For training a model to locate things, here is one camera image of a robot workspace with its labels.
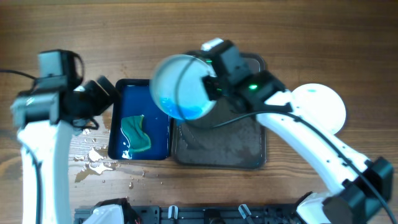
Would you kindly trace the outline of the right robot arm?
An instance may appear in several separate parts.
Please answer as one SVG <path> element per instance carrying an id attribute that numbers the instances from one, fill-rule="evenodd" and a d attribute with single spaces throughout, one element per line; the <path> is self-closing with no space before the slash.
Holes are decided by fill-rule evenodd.
<path id="1" fill-rule="evenodd" d="M 310 118 L 285 85 L 267 72 L 230 79 L 201 79 L 209 99 L 227 97 L 246 116 L 279 135 L 302 156 L 325 183 L 326 193 L 312 192 L 295 213 L 305 223 L 367 223 L 381 209 L 397 223 L 388 201 L 394 168 L 385 158 L 371 161 Z"/>

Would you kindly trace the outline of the small white plate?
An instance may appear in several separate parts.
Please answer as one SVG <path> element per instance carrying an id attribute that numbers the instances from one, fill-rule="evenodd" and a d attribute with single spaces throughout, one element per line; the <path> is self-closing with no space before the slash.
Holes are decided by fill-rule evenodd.
<path id="1" fill-rule="evenodd" d="M 216 105 L 205 91 L 203 77 L 215 76 L 211 65 L 191 55 L 165 58 L 149 82 L 150 94 L 164 113 L 175 119 L 199 119 Z"/>

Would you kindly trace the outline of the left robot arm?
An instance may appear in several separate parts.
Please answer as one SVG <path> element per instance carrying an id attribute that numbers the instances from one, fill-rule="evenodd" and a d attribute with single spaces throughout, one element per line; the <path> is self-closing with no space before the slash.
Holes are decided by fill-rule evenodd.
<path id="1" fill-rule="evenodd" d="M 73 136 L 98 129 L 95 120 L 119 97 L 104 76 L 85 84 L 41 78 L 11 106 L 21 144 L 23 223 L 71 223 L 68 155 Z"/>

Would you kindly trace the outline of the green sponge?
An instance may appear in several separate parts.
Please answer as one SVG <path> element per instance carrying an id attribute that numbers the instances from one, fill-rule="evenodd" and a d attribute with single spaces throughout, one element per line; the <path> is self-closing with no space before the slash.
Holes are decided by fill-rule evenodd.
<path id="1" fill-rule="evenodd" d="M 121 132 L 127 139 L 129 153 L 144 152 L 151 148 L 151 140 L 143 130 L 144 115 L 125 117 L 121 120 Z"/>

